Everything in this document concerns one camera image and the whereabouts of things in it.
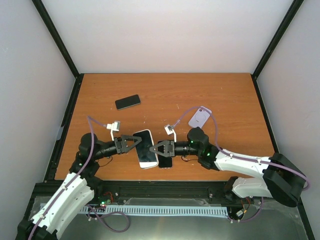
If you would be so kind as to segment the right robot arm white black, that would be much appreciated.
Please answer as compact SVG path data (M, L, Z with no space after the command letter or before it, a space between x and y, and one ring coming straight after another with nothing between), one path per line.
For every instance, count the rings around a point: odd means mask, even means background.
M231 177L225 185L225 195L272 198L287 207L296 207L308 185L306 176L283 154L250 156L220 149L209 141L199 128L192 128L186 141L163 140L149 150L159 156L197 156L207 170L230 171L246 177Z

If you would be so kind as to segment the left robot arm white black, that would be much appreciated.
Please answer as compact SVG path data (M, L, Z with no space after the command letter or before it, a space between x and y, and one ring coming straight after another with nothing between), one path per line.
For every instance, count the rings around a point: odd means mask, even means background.
M103 198L102 180L95 176L98 160L128 153L142 142L139 136L121 135L112 141L98 140L94 133L81 137L75 160L60 187L31 219L17 227L18 240L59 240L79 211Z

